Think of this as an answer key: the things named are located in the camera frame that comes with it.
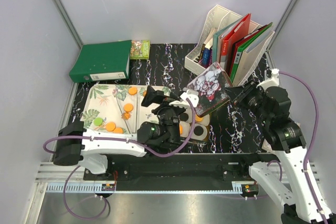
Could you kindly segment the black round cookie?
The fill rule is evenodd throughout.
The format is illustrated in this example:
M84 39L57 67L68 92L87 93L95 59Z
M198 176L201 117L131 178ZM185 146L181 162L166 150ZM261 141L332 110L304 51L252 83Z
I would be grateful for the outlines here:
M201 126L196 126L194 128L194 134L196 136L201 136L201 135L203 135L203 133L204 133L204 129Z
M180 120L181 121L183 121L183 122L187 122L188 120L189 120L189 115L187 114L187 113L181 113L180 115L179 115L179 118L180 118Z

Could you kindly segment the gold cookie tin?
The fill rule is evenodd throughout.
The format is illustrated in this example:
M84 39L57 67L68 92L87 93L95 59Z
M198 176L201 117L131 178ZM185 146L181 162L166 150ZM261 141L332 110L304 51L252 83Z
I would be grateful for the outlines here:
M215 62L188 83L184 90L190 89L198 93L199 103L195 108L195 113L200 117L209 115L211 120L211 113L229 101L225 88L230 87L232 83L229 76L221 65ZM206 128L208 134L204 141L190 139L190 142L205 145L208 142L210 124Z

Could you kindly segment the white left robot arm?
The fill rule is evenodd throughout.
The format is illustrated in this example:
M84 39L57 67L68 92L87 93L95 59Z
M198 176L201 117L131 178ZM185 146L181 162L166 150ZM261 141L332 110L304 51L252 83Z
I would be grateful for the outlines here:
M173 155L186 140L179 116L190 100L166 87L97 84L80 120L60 130L53 163L80 165L107 180L113 175L108 155Z

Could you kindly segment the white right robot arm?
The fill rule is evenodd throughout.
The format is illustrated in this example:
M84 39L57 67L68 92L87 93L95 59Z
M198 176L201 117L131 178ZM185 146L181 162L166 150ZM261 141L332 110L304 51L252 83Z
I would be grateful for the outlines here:
M324 201L308 164L303 133L289 117L291 100L286 89L264 88L250 81L226 92L235 106L248 109L262 124L263 135L280 161L290 188L258 155L238 167L239 176L253 179L264 189L279 208L282 223L335 223L335 213Z

